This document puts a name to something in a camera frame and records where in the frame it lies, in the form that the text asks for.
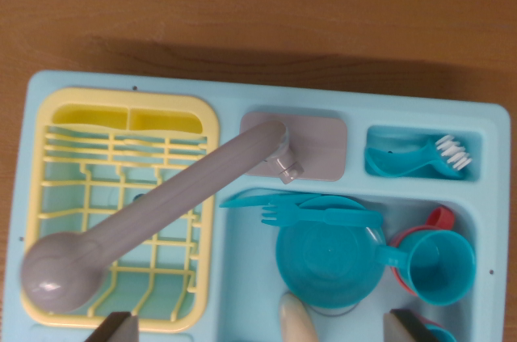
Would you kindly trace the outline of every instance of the yellow dish rack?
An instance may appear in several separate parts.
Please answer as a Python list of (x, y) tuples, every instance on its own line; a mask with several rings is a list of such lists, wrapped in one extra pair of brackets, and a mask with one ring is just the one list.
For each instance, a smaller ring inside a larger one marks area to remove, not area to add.
[[(45, 235), (89, 229), (218, 143), (216, 114), (194, 97), (55, 92), (37, 116), (26, 250)], [(125, 310), (142, 331), (185, 330), (208, 300), (213, 205), (208, 198), (117, 260), (99, 294), (72, 314), (44, 312), (22, 293), (24, 308), (56, 327), (97, 327)]]

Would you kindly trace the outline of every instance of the gray faucet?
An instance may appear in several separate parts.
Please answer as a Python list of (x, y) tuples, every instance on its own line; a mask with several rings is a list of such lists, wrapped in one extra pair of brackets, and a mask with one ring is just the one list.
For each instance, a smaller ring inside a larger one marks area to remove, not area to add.
[(241, 133), (84, 233), (40, 239), (23, 260), (25, 294), (43, 310), (79, 308), (100, 289), (111, 263), (264, 160), (284, 183), (303, 173), (280, 121)]

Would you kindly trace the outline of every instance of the brush bristles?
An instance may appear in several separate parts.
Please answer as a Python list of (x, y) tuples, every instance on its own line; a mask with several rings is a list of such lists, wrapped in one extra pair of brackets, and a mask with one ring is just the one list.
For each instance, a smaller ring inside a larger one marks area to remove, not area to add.
[(447, 164), (455, 170), (460, 171), (472, 162), (470, 155), (465, 152), (465, 147), (461, 146), (459, 141), (454, 140), (454, 136), (451, 134), (440, 138), (435, 146), (443, 159), (447, 159)]

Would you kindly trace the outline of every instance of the wooden table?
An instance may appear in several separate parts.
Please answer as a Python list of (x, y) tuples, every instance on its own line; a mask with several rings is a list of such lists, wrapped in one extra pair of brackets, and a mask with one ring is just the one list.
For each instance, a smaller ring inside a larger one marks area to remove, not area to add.
[[(47, 69), (494, 102), (514, 116), (517, 0), (0, 0), (2, 266), (27, 81)], [(505, 341), (516, 263), (511, 249)]]

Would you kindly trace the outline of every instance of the blue cup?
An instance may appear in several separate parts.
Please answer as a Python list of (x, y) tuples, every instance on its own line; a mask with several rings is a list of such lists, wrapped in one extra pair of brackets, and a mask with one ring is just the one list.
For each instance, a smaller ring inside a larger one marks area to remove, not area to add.
[(425, 302), (447, 306), (472, 288), (476, 258), (469, 242), (450, 230), (421, 230), (398, 247), (379, 246), (376, 261), (398, 268), (401, 279)]
[(442, 327), (435, 324), (426, 324), (426, 327), (439, 342), (457, 342), (454, 335)]

